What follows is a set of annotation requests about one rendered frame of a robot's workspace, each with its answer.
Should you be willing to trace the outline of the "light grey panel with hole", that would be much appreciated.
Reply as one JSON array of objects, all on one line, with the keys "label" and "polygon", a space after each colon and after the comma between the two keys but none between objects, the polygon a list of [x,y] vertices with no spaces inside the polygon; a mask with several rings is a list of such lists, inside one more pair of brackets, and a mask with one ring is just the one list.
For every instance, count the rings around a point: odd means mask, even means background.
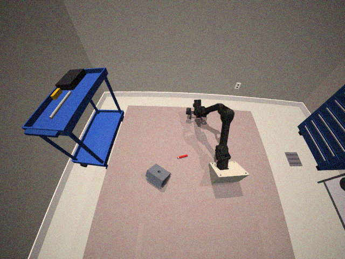
[{"label": "light grey panel with hole", "polygon": [[159,189],[165,184],[170,172],[155,164],[150,167],[146,172],[146,180],[150,181],[154,186]]}]

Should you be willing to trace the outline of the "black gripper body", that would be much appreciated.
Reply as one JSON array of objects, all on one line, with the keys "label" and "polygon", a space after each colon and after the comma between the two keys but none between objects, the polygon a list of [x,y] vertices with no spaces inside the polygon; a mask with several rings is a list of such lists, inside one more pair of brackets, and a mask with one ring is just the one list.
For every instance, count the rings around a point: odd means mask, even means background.
[{"label": "black gripper body", "polygon": [[[193,113],[192,113],[193,112]],[[186,111],[186,114],[194,114],[195,115],[195,110],[194,111],[191,111],[191,108],[187,107],[187,111]]]}]

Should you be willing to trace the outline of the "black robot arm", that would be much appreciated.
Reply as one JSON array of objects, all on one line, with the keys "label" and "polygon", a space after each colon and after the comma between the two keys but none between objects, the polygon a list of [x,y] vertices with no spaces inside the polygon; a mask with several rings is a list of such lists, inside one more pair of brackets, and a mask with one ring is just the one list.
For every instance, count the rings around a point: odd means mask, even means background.
[{"label": "black robot arm", "polygon": [[216,145],[216,160],[217,161],[217,167],[219,170],[225,170],[229,169],[229,159],[231,159],[231,156],[229,154],[229,149],[227,146],[227,139],[229,136],[229,129],[230,129],[230,123],[234,118],[234,111],[223,104],[215,104],[212,106],[209,106],[205,108],[204,106],[201,106],[201,99],[194,100],[193,107],[195,108],[195,115],[197,115],[197,118],[200,118],[201,115],[207,115],[210,112],[218,111],[220,115],[220,119],[222,121],[222,128],[221,128],[221,136],[220,136],[220,143],[219,145]]}]

